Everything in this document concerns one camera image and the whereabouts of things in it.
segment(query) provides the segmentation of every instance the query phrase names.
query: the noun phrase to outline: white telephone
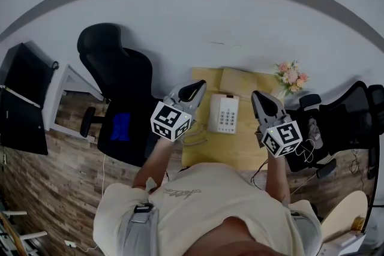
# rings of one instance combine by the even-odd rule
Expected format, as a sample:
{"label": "white telephone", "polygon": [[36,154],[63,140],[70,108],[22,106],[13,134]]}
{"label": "white telephone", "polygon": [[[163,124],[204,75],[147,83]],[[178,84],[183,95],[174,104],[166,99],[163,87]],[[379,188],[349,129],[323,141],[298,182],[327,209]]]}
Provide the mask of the white telephone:
{"label": "white telephone", "polygon": [[236,134],[239,99],[233,95],[212,94],[208,131]]}

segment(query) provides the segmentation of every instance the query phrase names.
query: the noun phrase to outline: black mesh chair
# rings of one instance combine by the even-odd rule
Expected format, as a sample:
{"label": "black mesh chair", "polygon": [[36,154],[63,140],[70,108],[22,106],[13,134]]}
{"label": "black mesh chair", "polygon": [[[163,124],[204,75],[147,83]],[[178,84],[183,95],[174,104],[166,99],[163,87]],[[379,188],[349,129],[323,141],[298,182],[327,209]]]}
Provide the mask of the black mesh chair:
{"label": "black mesh chair", "polygon": [[80,134],[92,123],[102,123],[97,147],[117,160],[142,166],[158,137],[150,118],[159,100],[151,95],[152,64],[140,52],[123,48],[120,28],[110,23],[92,25],[77,41],[80,60],[110,103],[105,117],[87,109]]}
{"label": "black mesh chair", "polygon": [[318,161],[346,149],[371,149],[379,134],[384,131],[384,92],[382,86],[371,86],[368,90],[364,82],[356,82],[343,96],[319,109],[306,108],[321,103],[317,94],[300,99],[298,110],[287,110],[299,125],[303,137],[302,144],[311,150],[313,145],[308,138],[308,120],[315,118],[320,129],[323,146],[313,151],[313,160],[306,162],[304,155],[292,152],[286,155],[291,171],[300,171],[307,167],[322,167]]}

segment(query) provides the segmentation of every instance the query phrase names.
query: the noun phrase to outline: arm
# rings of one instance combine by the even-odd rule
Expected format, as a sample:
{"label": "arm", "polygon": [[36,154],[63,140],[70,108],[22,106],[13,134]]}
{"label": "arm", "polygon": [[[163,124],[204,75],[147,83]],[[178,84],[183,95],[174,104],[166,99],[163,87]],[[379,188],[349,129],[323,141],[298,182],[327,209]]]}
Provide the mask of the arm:
{"label": "arm", "polygon": [[285,157],[275,158],[268,152],[268,171],[266,173],[265,191],[280,202],[290,203]]}
{"label": "arm", "polygon": [[157,188],[160,187],[172,152],[173,142],[166,138],[158,139],[151,156],[149,156],[143,167],[136,174],[132,188],[145,190],[146,181],[150,177],[155,181]]}

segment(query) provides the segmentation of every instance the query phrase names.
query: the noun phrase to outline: wooden floor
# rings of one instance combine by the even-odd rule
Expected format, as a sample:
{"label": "wooden floor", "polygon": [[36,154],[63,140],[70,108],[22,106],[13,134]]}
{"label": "wooden floor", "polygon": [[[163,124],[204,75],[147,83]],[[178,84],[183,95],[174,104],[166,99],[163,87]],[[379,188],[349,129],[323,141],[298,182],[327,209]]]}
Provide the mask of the wooden floor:
{"label": "wooden floor", "polygon": [[[96,115],[103,115],[105,103],[98,102],[90,95],[68,94],[61,100],[56,122],[79,130],[82,116],[89,106],[97,108]],[[95,135],[100,126],[94,125],[91,134]],[[64,240],[75,241],[83,249],[95,247],[92,240],[93,218],[101,198],[104,155],[96,144],[89,143],[60,132],[46,134],[48,156],[34,155],[12,149],[3,150],[7,165],[1,179],[1,191],[11,210],[26,210],[28,216],[19,218],[26,233],[46,230],[48,236],[35,240],[43,255],[82,255],[79,249],[64,245]],[[363,172],[364,191],[370,197],[373,180],[367,179],[367,152],[358,154]],[[362,189],[360,175],[349,171],[353,159],[351,151],[337,155],[336,171],[324,179],[311,179],[296,194],[292,201],[310,200],[325,216],[341,199],[357,189]],[[175,151],[168,172],[172,177],[182,168],[181,148]],[[130,185],[138,171],[137,167],[106,157],[104,188],[111,183],[121,182]],[[242,171],[248,180],[254,171]],[[314,174],[307,169],[287,175],[291,191]],[[265,187],[266,172],[256,176],[256,184]],[[102,255],[100,250],[91,250],[87,255]]]}

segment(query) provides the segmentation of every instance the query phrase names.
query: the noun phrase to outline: buckle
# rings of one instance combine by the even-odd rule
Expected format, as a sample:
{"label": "buckle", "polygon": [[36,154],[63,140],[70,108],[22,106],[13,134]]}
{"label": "buckle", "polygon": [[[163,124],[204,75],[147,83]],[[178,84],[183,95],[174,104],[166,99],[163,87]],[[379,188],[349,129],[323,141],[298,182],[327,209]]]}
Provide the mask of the buckle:
{"label": "buckle", "polygon": [[153,204],[151,203],[143,203],[143,204],[138,204],[134,208],[133,212],[134,213],[146,213],[146,212],[151,212],[152,208],[154,207]]}

